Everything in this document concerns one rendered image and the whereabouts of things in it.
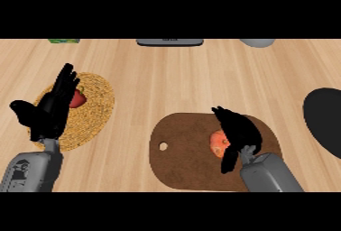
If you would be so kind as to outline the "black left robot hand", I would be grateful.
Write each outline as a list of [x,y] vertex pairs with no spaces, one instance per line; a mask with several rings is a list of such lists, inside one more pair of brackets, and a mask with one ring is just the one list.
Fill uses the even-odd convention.
[[54,81],[53,89],[41,97],[37,105],[23,100],[10,102],[19,123],[31,128],[31,141],[57,139],[62,136],[69,104],[79,79],[75,77],[73,65],[66,63]]

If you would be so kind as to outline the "round woven wicker placemat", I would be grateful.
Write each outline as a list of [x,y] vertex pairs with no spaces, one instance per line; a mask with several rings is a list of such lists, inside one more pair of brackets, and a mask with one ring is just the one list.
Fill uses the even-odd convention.
[[100,132],[109,120],[115,93],[107,80],[97,74],[79,72],[75,89],[84,89],[87,102],[78,108],[69,107],[66,126],[59,138],[60,151],[70,151],[87,143]]

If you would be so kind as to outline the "orange squash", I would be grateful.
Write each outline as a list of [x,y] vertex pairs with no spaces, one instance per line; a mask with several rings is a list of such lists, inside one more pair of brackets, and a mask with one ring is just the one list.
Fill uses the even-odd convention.
[[230,142],[227,141],[227,138],[224,136],[224,131],[223,130],[217,130],[212,134],[211,134],[211,138],[209,138],[209,147],[211,147],[211,152],[212,154],[218,157],[223,158],[224,157],[224,150],[225,148],[230,146]]

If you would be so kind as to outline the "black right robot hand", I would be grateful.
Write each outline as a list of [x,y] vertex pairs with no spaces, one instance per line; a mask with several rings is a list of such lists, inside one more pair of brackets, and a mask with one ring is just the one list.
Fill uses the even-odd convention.
[[211,111],[220,121],[224,136],[230,143],[224,149],[221,160],[221,173],[225,174],[234,170],[239,153],[246,146],[251,147],[251,155],[261,151],[262,136],[246,116],[228,109],[223,109],[220,106],[214,107]]

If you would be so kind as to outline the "red bell pepper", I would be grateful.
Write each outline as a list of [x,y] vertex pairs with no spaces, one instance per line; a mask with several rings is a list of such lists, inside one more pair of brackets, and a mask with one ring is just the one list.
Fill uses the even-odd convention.
[[87,102],[87,97],[84,95],[84,89],[76,89],[75,93],[73,93],[73,98],[72,101],[69,103],[69,107],[70,108],[78,108],[79,106],[82,106]]

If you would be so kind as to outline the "black pan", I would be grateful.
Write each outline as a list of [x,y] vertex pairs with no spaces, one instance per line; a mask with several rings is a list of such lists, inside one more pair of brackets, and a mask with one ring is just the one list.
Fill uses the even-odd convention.
[[341,159],[341,90],[314,89],[302,104],[307,129],[326,151]]

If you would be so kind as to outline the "dark grey flat appliance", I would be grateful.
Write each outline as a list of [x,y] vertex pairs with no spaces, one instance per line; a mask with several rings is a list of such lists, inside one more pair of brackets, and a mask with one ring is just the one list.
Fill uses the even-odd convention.
[[150,47],[190,47],[203,43],[202,39],[137,39],[140,46]]

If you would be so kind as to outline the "brown wooden cutting board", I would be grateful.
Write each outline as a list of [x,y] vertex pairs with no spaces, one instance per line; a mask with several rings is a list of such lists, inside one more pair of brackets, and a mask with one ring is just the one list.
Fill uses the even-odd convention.
[[172,189],[246,191],[234,170],[221,173],[221,159],[211,152],[211,134],[221,129],[214,114],[174,113],[153,128],[149,163],[158,180]]

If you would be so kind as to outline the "grey rounded object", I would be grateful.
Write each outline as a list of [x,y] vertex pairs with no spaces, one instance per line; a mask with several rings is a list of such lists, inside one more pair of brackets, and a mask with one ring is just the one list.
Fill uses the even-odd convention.
[[273,42],[274,39],[240,39],[240,41],[254,48],[264,48],[268,47]]

